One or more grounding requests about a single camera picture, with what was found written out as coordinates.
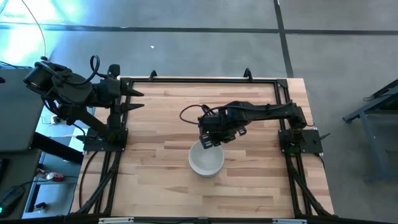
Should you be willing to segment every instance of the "wood grain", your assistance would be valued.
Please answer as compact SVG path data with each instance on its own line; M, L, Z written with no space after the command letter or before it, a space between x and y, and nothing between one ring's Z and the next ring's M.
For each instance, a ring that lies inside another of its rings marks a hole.
M308 124L312 124L304 81L294 78L288 83L291 99L303 108ZM277 140L278 121L251 123L247 135L223 146L225 161L221 172L213 178L202 178L188 164L188 151L198 140L198 128L178 117L182 109L192 104L214 107L234 100L275 104L272 85L135 83L134 89L145 96L134 97L131 102L145 107L129 113L129 137L119 167L113 216L293 217L285 159ZM192 108L183 116L195 121L202 113ZM105 109L96 110L96 117L102 122L108 114ZM82 170L89 156L85 156ZM83 203L98 184L103 157L104 153L99 152L88 168L82 188ZM319 158L303 155L303 163L309 188L333 213ZM72 211L78 209L80 187L76 188ZM303 210L301 193L298 199Z

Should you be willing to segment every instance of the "gray floor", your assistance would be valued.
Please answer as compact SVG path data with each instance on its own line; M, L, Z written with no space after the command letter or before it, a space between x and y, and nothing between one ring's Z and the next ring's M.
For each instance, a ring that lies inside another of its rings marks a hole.
M61 9L61 16L41 12L39 21L118 27L277 28L272 0L52 2L55 11ZM398 1L394 0L279 2L286 29L398 30ZM40 38L36 38L40 34L30 31L35 37L30 44L33 50L12 56L10 52L17 51L10 44L15 42L12 37L20 33L0 30L0 41L8 43L0 47L0 60L32 65L42 55ZM107 65L119 63L122 75L149 75L156 69L160 76L236 77L249 67L256 77L287 76L278 34L46 31L45 36L52 61L86 76L92 54L101 57L102 72ZM364 183L364 177L374 171L368 142L360 122L347 125L341 120L365 104L364 96L397 78L398 35L287 35L287 43L294 77L305 79L314 121L321 133L331 132L323 147L335 213L398 222L398 182Z

